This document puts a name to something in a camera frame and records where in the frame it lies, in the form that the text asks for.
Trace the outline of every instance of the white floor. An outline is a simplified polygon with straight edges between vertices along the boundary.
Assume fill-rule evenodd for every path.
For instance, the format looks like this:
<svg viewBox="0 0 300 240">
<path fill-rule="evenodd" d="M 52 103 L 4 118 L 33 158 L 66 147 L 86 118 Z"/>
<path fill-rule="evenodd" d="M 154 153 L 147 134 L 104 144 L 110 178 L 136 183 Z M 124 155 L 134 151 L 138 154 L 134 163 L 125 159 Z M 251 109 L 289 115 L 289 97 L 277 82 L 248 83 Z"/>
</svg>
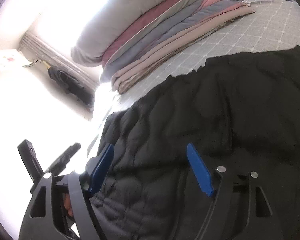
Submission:
<svg viewBox="0 0 300 240">
<path fill-rule="evenodd" d="M 45 170 L 68 146 L 81 143 L 67 166 L 70 172 L 86 161 L 95 136 L 91 118 L 83 103 L 48 77 L 43 64 L 0 71 L 0 222 L 14 239 L 32 186 L 18 144 L 31 141 Z"/>
</svg>

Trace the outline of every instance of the black quilted garment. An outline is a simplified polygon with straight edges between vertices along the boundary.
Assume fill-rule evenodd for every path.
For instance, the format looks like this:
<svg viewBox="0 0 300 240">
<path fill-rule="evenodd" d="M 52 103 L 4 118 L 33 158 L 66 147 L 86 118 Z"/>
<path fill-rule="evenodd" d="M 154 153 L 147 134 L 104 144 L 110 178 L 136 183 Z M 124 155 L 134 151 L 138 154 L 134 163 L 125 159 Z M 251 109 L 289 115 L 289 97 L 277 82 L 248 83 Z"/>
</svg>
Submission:
<svg viewBox="0 0 300 240">
<path fill-rule="evenodd" d="M 300 46 L 207 59 L 108 117 L 114 161 L 92 203 L 109 239 L 195 239 L 210 199 L 186 145 L 257 171 L 285 239 L 300 226 Z"/>
</svg>

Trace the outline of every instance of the bed sheet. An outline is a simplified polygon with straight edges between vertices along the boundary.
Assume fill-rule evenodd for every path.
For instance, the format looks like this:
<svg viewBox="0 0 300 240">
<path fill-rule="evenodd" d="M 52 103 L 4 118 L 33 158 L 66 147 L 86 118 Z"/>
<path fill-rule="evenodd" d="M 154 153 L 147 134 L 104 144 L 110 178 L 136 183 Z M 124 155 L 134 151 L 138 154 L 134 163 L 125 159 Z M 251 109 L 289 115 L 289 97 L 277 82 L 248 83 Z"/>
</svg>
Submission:
<svg viewBox="0 0 300 240">
<path fill-rule="evenodd" d="M 205 65 L 209 57 L 241 51 L 261 52 L 300 45 L 300 6 L 294 0 L 245 0 L 255 13 L 237 19 L 173 56 L 122 95 L 102 84 L 95 96 L 93 121 L 98 138 L 104 121 L 115 111 L 130 107 L 169 75 L 187 74 Z"/>
</svg>

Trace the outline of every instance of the hand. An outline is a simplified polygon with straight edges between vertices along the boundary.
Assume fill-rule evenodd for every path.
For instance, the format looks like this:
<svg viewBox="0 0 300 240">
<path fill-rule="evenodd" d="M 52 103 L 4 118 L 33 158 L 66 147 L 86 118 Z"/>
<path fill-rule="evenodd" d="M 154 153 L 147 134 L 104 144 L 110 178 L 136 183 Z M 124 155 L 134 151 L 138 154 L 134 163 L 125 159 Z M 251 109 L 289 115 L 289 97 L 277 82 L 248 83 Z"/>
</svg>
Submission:
<svg viewBox="0 0 300 240">
<path fill-rule="evenodd" d="M 65 206 L 65 209 L 68 211 L 68 215 L 70 217 L 73 217 L 73 211 L 71 207 L 71 202 L 70 202 L 70 196 L 69 194 L 64 194 L 63 196 L 63 204 Z"/>
</svg>

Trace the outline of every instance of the metal screw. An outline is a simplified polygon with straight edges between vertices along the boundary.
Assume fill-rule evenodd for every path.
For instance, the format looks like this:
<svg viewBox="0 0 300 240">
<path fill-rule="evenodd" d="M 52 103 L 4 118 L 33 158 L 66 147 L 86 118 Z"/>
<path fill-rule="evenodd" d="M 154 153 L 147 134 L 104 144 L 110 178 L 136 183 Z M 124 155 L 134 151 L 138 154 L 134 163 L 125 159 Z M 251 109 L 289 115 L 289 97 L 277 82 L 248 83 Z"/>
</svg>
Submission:
<svg viewBox="0 0 300 240">
<path fill-rule="evenodd" d="M 47 173 L 45 173 L 45 174 L 43 175 L 43 177 L 44 177 L 45 179 L 48 179 L 48 178 L 51 177 L 51 173 L 50 173 L 50 172 L 47 172 Z"/>
<path fill-rule="evenodd" d="M 217 167 L 217 171 L 219 171 L 219 172 L 221 172 L 221 173 L 224 173 L 226 170 L 227 170 L 227 169 L 226 169 L 226 167 L 224 167 L 224 166 L 218 166 L 218 167 Z"/>
<path fill-rule="evenodd" d="M 253 177 L 254 179 L 256 179 L 256 178 L 259 176 L 258 173 L 255 172 L 255 171 L 252 171 L 252 172 L 250 173 L 250 175 L 251 175 L 251 177 Z"/>
</svg>

